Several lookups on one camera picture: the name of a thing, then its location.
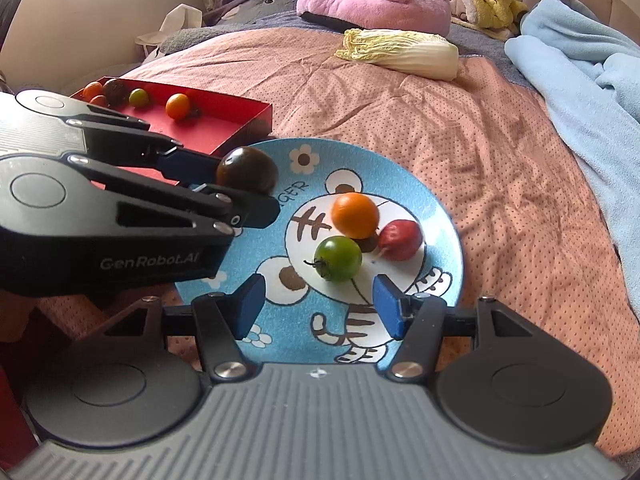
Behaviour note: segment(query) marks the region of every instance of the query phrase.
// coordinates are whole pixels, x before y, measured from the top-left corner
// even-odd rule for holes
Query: green tomato
[[[149,94],[142,88],[136,88],[129,94],[129,104],[134,108],[142,108],[149,104]]]
[[[362,251],[350,238],[332,236],[318,245],[313,263],[305,263],[313,266],[329,282],[345,282],[360,269]]]

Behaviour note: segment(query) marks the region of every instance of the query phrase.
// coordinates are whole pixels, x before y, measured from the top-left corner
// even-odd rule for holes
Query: white flower
[[[226,282],[226,272],[224,270],[219,270],[213,278],[203,278],[202,281],[209,285],[213,290],[217,290],[223,282]]]
[[[293,149],[289,152],[291,159],[291,171],[293,173],[310,175],[314,172],[316,166],[320,163],[320,155],[311,152],[311,146],[303,144],[300,149]]]
[[[256,348],[264,348],[265,346],[270,345],[273,342],[273,339],[269,334],[262,333],[262,329],[259,326],[253,325],[247,336],[242,339],[242,341],[245,343],[251,343]]]

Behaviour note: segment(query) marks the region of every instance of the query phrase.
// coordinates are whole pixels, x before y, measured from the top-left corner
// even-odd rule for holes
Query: red radish
[[[422,231],[413,220],[393,220],[380,231],[380,256],[392,262],[404,262],[422,245]]]

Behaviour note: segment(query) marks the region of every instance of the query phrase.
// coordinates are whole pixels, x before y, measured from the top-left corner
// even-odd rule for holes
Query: pink plush toy
[[[416,30],[441,36],[449,33],[451,18],[449,0],[298,0],[296,11],[303,18],[311,13],[361,28]]]

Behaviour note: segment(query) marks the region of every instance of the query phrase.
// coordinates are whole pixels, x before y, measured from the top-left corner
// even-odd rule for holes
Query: pink polka dot bedsheet
[[[598,205],[542,98],[483,57],[461,58],[453,82],[435,82],[340,60],[341,44],[294,28],[238,32],[128,77],[270,102],[276,137],[357,144],[411,171],[460,234],[462,303],[497,296],[600,367],[614,405],[598,446],[611,456],[640,447],[638,322]],[[452,341],[441,358],[463,349]]]

